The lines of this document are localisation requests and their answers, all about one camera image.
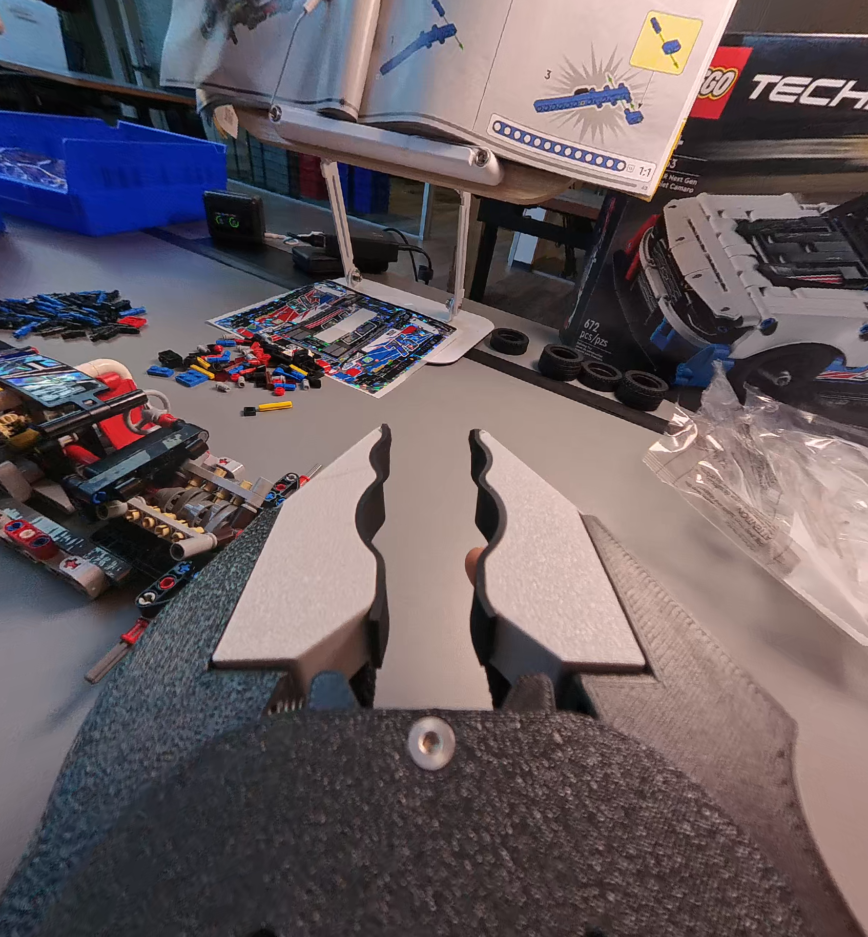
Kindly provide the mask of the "lego instruction booklet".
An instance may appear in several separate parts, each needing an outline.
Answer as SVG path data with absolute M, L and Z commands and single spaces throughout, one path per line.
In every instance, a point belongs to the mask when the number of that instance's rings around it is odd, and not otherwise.
M 173 2 L 160 77 L 650 198 L 735 6 Z

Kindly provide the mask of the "white desk stand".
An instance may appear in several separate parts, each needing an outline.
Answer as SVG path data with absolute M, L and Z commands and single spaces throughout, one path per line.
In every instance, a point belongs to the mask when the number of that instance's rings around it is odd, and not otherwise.
M 272 105 L 269 111 L 214 106 L 202 91 L 198 110 L 209 112 L 217 128 L 236 137 L 244 129 L 263 142 L 318 157 L 327 185 L 334 232 L 341 251 L 343 275 L 338 280 L 366 296 L 385 300 L 454 327 L 448 340 L 427 358 L 434 366 L 450 365 L 487 337 L 493 324 L 462 309 L 473 197 L 518 205 L 540 204 L 565 192 L 573 179 L 498 158 L 482 146 L 443 143 L 360 123 L 322 116 L 308 110 Z M 454 276 L 443 301 L 383 285 L 362 275 L 353 252 L 338 163 L 379 170 L 399 177 L 450 188 L 460 197 L 456 225 Z

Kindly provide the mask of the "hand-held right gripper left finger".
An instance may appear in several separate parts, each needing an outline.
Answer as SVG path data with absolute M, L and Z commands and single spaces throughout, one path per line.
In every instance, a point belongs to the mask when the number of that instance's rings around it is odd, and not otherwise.
M 324 671 L 378 671 L 390 619 L 384 559 L 388 425 L 371 430 L 277 512 L 213 651 L 222 671 L 279 671 L 299 692 Z

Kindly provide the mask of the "crumpled clear plastic bags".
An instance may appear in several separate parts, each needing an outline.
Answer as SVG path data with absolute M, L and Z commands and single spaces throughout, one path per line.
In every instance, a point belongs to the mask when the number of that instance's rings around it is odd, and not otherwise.
M 645 462 L 745 555 L 868 650 L 868 428 L 794 407 L 714 362 Z

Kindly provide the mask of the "small black charger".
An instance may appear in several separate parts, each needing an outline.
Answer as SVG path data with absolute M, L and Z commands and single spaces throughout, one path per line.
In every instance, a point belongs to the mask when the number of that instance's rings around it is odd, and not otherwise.
M 323 247 L 299 244 L 291 249 L 290 255 L 293 267 L 314 279 L 335 279 L 344 275 L 340 257 Z

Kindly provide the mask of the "holographic sticker sheet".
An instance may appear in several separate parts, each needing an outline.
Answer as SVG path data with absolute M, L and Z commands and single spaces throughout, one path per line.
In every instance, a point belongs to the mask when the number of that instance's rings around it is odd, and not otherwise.
M 274 381 L 333 379 L 370 396 L 404 381 L 456 327 L 333 281 L 297 287 L 207 320 Z

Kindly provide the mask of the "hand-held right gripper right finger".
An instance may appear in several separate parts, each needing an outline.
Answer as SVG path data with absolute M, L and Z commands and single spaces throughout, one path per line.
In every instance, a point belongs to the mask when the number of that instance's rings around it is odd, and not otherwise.
M 647 659 L 585 516 L 483 429 L 469 435 L 475 524 L 471 637 L 492 703 L 544 676 L 557 705 L 584 676 L 638 676 Z

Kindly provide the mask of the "pile of black blue pins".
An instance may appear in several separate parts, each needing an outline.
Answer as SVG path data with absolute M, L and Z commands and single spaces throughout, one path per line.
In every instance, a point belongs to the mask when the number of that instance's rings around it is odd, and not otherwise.
M 0 299 L 0 332 L 16 341 L 32 338 L 111 341 L 138 335 L 148 324 L 143 306 L 117 289 L 38 293 Z

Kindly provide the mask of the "black power bank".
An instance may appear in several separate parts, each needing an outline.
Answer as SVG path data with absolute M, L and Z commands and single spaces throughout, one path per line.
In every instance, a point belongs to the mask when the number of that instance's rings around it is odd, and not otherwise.
M 264 200 L 261 196 L 206 190 L 203 201 L 213 246 L 252 249 L 266 246 Z

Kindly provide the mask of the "large black power adapter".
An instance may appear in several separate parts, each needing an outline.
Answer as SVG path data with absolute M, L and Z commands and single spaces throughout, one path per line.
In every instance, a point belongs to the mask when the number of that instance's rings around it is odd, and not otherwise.
M 366 235 L 350 234 L 353 262 L 363 274 L 385 273 L 399 259 L 400 243 L 387 232 L 370 231 Z

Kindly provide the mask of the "lego car chassis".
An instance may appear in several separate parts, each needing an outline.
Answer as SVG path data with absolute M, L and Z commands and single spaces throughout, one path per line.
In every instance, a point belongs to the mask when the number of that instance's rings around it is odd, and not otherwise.
M 74 367 L 0 340 L 0 545 L 90 600 L 145 582 L 134 624 L 86 674 L 90 684 L 211 559 L 320 469 L 248 476 L 119 362 Z

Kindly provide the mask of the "pile of mixed lego pieces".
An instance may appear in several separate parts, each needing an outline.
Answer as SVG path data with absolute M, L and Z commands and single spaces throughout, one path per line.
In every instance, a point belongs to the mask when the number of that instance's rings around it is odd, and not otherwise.
M 209 384 L 217 392 L 229 392 L 251 386 L 281 396 L 298 389 L 319 390 L 331 370 L 314 352 L 241 334 L 218 337 L 190 352 L 160 350 L 145 373 L 186 388 Z

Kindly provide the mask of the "lego set box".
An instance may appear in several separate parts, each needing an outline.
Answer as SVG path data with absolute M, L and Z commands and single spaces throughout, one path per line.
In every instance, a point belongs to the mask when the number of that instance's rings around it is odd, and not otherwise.
M 868 428 L 868 35 L 733 34 L 646 209 L 602 212 L 564 344 L 699 402 L 714 362 Z

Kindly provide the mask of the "small clear plastic bag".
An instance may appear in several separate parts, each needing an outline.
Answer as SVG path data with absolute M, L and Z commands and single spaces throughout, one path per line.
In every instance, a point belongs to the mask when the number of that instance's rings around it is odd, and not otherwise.
M 67 192 L 64 159 L 16 147 L 0 147 L 0 179 Z

